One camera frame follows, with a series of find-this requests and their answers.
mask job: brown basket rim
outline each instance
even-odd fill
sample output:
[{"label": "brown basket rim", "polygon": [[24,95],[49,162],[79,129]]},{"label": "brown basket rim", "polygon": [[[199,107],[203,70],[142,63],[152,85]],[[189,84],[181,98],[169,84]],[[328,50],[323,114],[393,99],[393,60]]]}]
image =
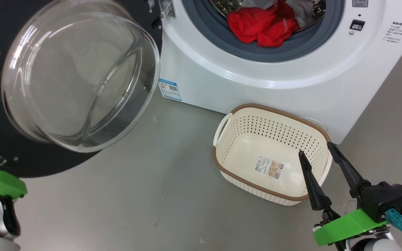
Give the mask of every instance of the brown basket rim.
[{"label": "brown basket rim", "polygon": [[[324,129],[322,129],[318,125],[316,125],[316,124],[314,124],[312,122],[309,122],[309,121],[307,121],[305,119],[302,119],[302,118],[300,118],[298,116],[294,116],[294,115],[292,115],[290,113],[287,113],[287,112],[284,112],[284,111],[281,111],[281,110],[278,110],[278,109],[275,109],[275,108],[271,108],[271,107],[268,107],[268,106],[257,105],[257,104],[244,104],[244,105],[240,105],[240,106],[236,107],[230,113],[235,114],[237,111],[239,111],[241,109],[244,109],[244,108],[257,108],[257,109],[268,111],[268,112],[271,112],[271,113],[276,113],[276,114],[279,114],[281,116],[288,117],[290,119],[294,119],[295,121],[298,121],[300,123],[306,124],[307,126],[313,127],[314,129],[318,130],[324,136],[324,138],[325,138],[325,140],[327,142],[330,141],[330,136],[327,134],[327,132]],[[254,184],[254,183],[252,183],[250,181],[247,181],[244,178],[241,178],[240,176],[230,172],[229,170],[226,170],[220,164],[220,162],[217,159],[217,147],[216,146],[212,147],[212,157],[214,159],[215,165],[218,167],[218,169],[220,171],[222,171],[223,173],[226,173],[227,175],[231,176],[232,178],[234,178],[234,179],[236,179],[238,181],[241,181],[244,184],[246,184],[248,186],[251,186],[251,187],[253,187],[255,189],[258,189],[258,190],[260,190],[262,192],[266,192],[268,194],[271,194],[271,195],[274,195],[274,196],[277,196],[277,197],[280,197],[280,198],[283,198],[283,199],[286,199],[286,200],[291,200],[291,201],[302,201],[302,200],[307,200],[309,198],[308,194],[304,195],[304,196],[301,196],[301,197],[292,197],[292,196],[288,196],[288,195],[285,195],[285,194],[282,194],[282,193],[279,193],[279,192],[274,192],[272,190],[269,190],[269,189],[263,188],[263,187],[261,187],[261,186],[259,186],[257,184]]]}]

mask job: red cloth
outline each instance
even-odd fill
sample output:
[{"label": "red cloth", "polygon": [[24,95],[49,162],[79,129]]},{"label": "red cloth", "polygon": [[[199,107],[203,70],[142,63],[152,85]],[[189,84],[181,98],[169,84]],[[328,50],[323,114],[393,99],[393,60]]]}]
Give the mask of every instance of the red cloth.
[{"label": "red cloth", "polygon": [[299,29],[292,8],[284,0],[275,0],[270,9],[241,8],[228,15],[232,32],[244,43],[257,40],[259,46],[278,47]]}]

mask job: laundry basket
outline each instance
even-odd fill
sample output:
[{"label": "laundry basket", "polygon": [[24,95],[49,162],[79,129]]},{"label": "laundry basket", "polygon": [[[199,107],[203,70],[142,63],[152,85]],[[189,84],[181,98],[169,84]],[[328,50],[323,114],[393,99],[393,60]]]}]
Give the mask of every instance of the laundry basket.
[{"label": "laundry basket", "polygon": [[226,180],[239,188],[278,204],[295,205],[308,199],[299,151],[305,152],[322,185],[333,160],[328,141],[327,133],[316,124],[247,104],[221,121],[212,156]]}]

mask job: white washing machine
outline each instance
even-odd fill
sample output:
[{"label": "white washing machine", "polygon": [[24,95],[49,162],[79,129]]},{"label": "white washing machine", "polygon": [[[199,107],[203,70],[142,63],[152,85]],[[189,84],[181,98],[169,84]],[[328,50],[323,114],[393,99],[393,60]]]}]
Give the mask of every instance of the white washing machine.
[{"label": "white washing machine", "polygon": [[173,6],[163,19],[164,97],[221,113],[270,106],[312,119],[338,144],[402,55],[402,1],[329,0],[318,24],[280,48],[241,43],[207,0]]}]

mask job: concrete floor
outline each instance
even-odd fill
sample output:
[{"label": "concrete floor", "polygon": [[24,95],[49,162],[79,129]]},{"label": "concrete floor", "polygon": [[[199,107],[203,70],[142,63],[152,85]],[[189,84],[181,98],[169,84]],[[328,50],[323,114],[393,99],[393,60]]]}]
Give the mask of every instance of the concrete floor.
[{"label": "concrete floor", "polygon": [[[222,117],[158,94],[117,144],[25,180],[16,242],[24,251],[335,250],[316,246],[311,227],[321,213],[308,202],[277,205],[222,178],[211,157]],[[402,183],[402,59],[340,148],[372,183]],[[338,167],[322,187],[342,214],[350,196]]]}]

